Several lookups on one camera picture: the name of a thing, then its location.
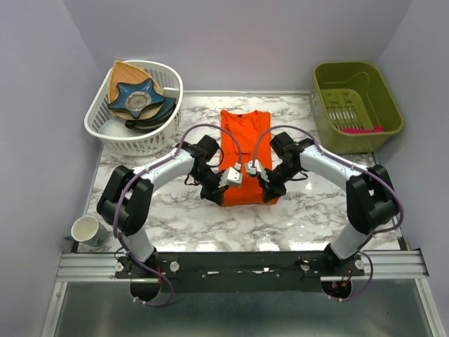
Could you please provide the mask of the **orange t shirt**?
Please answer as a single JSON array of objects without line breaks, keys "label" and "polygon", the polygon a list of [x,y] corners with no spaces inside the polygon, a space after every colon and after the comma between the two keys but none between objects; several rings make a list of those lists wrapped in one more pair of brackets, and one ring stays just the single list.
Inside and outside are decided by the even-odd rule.
[{"label": "orange t shirt", "polygon": [[[253,158],[254,150],[257,150],[257,160],[266,168],[272,168],[272,154],[269,142],[271,134],[267,133],[259,145],[258,138],[264,131],[271,127],[271,115],[268,112],[255,110],[245,114],[237,114],[222,110],[220,113],[221,127],[231,133],[239,142],[237,147],[227,133],[222,132],[221,164],[219,169],[226,170],[234,166],[242,154],[242,163],[245,164]],[[261,204],[263,191],[257,178],[250,178],[243,171],[243,181],[239,188],[229,188],[223,196],[223,206],[240,206],[245,204]]]}]

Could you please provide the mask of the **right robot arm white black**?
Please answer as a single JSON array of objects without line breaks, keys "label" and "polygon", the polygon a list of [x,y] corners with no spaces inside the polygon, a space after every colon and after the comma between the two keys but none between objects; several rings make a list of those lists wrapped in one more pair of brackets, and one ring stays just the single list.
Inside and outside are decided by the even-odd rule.
[{"label": "right robot arm white black", "polygon": [[346,193],[347,219],[339,235],[327,245],[319,266],[331,275],[348,267],[348,260],[363,248],[382,225],[395,216],[404,217],[401,201],[394,191],[388,171],[381,165],[362,166],[323,149],[313,138],[295,142],[286,132],[270,141],[281,163],[265,168],[258,159],[246,164],[246,172],[258,179],[263,201],[286,194],[286,183],[299,173],[315,173]]}]

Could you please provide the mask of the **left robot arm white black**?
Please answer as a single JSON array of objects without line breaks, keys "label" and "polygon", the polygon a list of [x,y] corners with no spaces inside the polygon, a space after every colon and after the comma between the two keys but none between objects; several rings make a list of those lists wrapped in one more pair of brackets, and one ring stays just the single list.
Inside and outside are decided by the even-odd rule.
[{"label": "left robot arm white black", "polygon": [[133,257],[131,268],[140,277],[156,269],[157,250],[144,229],[153,194],[180,176],[201,186],[200,198],[222,205],[227,186],[220,186],[223,172],[208,162],[220,151],[217,141],[203,136],[196,144],[184,142],[152,163],[130,169],[117,166],[97,204],[97,212],[113,227],[113,233]]}]

